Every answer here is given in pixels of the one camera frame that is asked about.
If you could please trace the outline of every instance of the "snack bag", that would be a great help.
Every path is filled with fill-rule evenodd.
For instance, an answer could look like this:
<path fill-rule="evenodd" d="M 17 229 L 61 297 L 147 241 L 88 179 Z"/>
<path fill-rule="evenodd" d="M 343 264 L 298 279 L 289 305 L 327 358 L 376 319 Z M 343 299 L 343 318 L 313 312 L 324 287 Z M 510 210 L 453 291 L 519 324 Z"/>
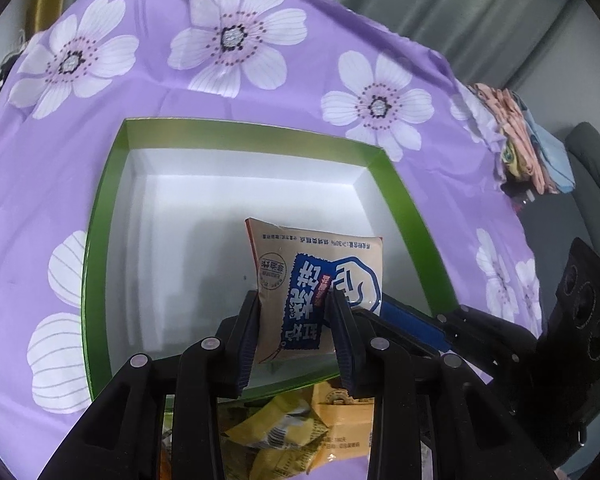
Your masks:
<path fill-rule="evenodd" d="M 323 381 L 314 386 L 311 405 L 315 409 L 318 404 L 373 404 L 373 397 L 369 399 L 354 399 L 349 397 L 340 378 Z"/>
<path fill-rule="evenodd" d="M 307 471 L 318 453 L 316 440 L 300 449 L 261 449 L 253 462 L 249 480 L 282 480 Z"/>
<path fill-rule="evenodd" d="M 275 396 L 264 408 L 224 434 L 236 444 L 260 449 L 298 449 L 325 434 L 301 392 Z"/>
<path fill-rule="evenodd" d="M 238 426 L 238 424 L 247 420 L 258 410 L 248 408 L 241 401 L 220 402 L 218 404 L 218 431 L 225 433 L 227 430 Z"/>
<path fill-rule="evenodd" d="M 257 450 L 240 446 L 227 438 L 220 439 L 220 449 L 226 480 L 249 480 Z"/>
<path fill-rule="evenodd" d="M 333 352 L 324 301 L 333 285 L 349 305 L 379 313 L 382 239 L 303 231 L 248 218 L 258 272 L 255 361 Z"/>
<path fill-rule="evenodd" d="M 309 472 L 327 462 L 368 456 L 374 421 L 374 400 L 353 399 L 339 379 L 314 386 L 312 408 L 329 428 Z"/>

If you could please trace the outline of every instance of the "blue strip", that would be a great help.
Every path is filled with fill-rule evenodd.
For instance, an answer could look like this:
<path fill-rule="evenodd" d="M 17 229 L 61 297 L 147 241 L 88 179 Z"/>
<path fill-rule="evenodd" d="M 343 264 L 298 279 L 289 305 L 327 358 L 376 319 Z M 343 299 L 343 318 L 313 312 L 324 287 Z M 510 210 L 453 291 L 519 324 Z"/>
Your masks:
<path fill-rule="evenodd" d="M 380 318 L 436 350 L 440 350 L 441 352 L 449 352 L 451 350 L 451 346 L 446 342 L 445 334 L 442 330 L 391 303 L 382 302 Z"/>

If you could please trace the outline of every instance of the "open cardboard box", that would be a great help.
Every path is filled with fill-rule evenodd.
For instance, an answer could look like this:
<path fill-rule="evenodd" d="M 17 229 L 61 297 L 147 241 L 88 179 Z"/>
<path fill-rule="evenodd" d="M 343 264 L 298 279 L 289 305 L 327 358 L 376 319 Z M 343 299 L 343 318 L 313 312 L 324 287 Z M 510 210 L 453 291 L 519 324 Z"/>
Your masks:
<path fill-rule="evenodd" d="M 82 325 L 92 397 L 131 357 L 178 354 L 238 313 L 256 270 L 244 219 L 383 238 L 382 290 L 436 314 L 456 300 L 384 151 L 229 121 L 126 120 L 96 194 Z M 255 365 L 244 395 L 337 374 L 333 355 Z"/>

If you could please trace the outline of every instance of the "blue cloth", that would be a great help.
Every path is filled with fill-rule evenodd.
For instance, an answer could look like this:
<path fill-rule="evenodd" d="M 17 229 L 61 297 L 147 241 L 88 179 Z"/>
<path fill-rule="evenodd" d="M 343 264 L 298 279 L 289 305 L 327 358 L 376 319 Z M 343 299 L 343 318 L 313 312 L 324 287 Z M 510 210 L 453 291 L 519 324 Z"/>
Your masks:
<path fill-rule="evenodd" d="M 522 111 L 522 115 L 525 118 L 526 129 L 531 138 L 531 143 L 538 149 L 541 162 L 546 167 L 549 176 L 555 182 L 555 186 L 563 193 L 573 191 L 576 181 L 573 177 L 573 170 L 571 169 L 571 163 L 569 162 L 564 144 L 560 139 L 552 136 L 540 124 L 536 123 L 531 110 L 529 110 L 519 95 L 515 92 L 512 92 L 512 95 L 516 99 L 520 111 Z"/>

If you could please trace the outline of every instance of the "purple bedsheet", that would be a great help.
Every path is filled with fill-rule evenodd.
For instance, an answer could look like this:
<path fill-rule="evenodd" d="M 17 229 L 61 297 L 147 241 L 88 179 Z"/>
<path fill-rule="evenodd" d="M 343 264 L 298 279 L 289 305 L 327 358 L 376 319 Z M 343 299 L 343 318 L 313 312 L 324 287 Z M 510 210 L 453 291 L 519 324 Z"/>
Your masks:
<path fill-rule="evenodd" d="M 0 456 L 37 478 L 89 404 L 80 276 L 125 118 L 276 124 L 382 146 L 461 303 L 538 334 L 493 118 L 442 56 L 333 0 L 79 0 L 0 94 Z M 365 459 L 314 478 L 365 478 Z"/>

